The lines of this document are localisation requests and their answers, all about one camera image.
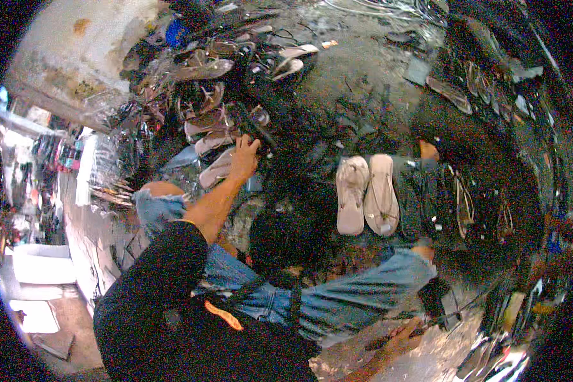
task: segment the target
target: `orange tag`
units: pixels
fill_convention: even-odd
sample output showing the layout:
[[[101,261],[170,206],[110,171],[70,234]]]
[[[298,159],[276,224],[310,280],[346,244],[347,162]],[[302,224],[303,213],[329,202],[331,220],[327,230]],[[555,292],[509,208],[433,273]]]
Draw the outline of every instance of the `orange tag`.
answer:
[[[223,309],[219,309],[217,307],[215,307],[214,305],[212,305],[210,302],[206,301],[206,303],[204,304],[204,306],[206,307],[206,310],[208,310],[208,312],[215,314],[219,317],[221,317],[223,320],[225,320],[225,322],[227,322],[229,324],[229,326],[231,326],[232,328],[236,329],[236,330],[244,330],[244,328],[242,327],[242,325],[240,325],[240,321],[237,320],[237,318],[233,317],[231,315],[231,313],[224,311]]]

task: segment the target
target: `stack of sandals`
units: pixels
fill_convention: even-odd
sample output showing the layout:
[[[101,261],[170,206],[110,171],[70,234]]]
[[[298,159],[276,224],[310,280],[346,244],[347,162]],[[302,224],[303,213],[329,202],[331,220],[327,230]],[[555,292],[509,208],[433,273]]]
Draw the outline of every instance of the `stack of sandals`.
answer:
[[[176,100],[176,111],[181,118],[182,128],[189,143],[195,145],[195,152],[199,157],[212,157],[222,147],[233,145],[241,136],[238,127],[230,118],[228,108],[223,103],[226,85],[218,81],[219,77],[235,66],[235,60],[246,57],[249,65],[247,69],[250,72],[255,73],[257,78],[262,76],[275,83],[300,80],[301,76],[294,76],[314,64],[319,52],[317,47],[311,44],[298,45],[297,40],[289,32],[282,33],[282,35],[277,34],[271,26],[266,26],[251,29],[234,40],[210,39],[205,50],[193,50],[184,65],[179,65],[169,74],[169,77],[177,81],[216,80],[210,85],[207,81],[206,85],[196,82],[200,94],[204,97],[201,106],[194,107],[193,103]],[[292,42],[289,42],[288,46],[283,46],[275,42],[275,38]],[[270,122],[269,113],[260,105],[250,111],[249,117],[260,127],[267,126]],[[200,174],[202,188],[212,188],[228,176],[234,150],[234,147],[224,150]]]

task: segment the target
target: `blue jeans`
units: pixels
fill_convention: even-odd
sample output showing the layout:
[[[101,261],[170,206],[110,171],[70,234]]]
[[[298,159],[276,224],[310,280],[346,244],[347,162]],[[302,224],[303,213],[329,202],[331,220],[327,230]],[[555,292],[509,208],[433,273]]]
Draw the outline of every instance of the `blue jeans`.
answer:
[[[150,240],[165,221],[179,218],[176,214],[184,209],[182,197],[152,197],[148,190],[134,194],[134,200]],[[300,334],[322,347],[348,340],[437,274],[435,266],[409,249],[397,248],[394,254],[385,255],[387,260],[376,268],[302,289]],[[247,265],[214,244],[208,251],[204,279],[193,293],[227,297],[256,277]],[[253,318],[287,326],[290,298],[291,291],[265,283],[239,309]]]

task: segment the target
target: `wall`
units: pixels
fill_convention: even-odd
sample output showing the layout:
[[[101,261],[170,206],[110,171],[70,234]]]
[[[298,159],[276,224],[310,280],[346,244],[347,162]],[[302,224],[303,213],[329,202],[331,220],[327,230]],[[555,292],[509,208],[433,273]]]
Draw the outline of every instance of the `wall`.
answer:
[[[10,93],[60,117],[103,128],[127,100],[123,57],[166,3],[55,0],[38,12],[7,72]]]

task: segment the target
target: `foot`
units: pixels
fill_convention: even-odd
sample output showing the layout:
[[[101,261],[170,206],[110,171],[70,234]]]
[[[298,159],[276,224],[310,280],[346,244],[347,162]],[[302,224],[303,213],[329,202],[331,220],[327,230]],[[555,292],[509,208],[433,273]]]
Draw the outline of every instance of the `foot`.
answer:
[[[420,158],[435,159],[436,161],[439,161],[439,152],[437,152],[435,146],[433,146],[427,141],[422,141],[422,140],[419,141],[419,143],[420,143]]]

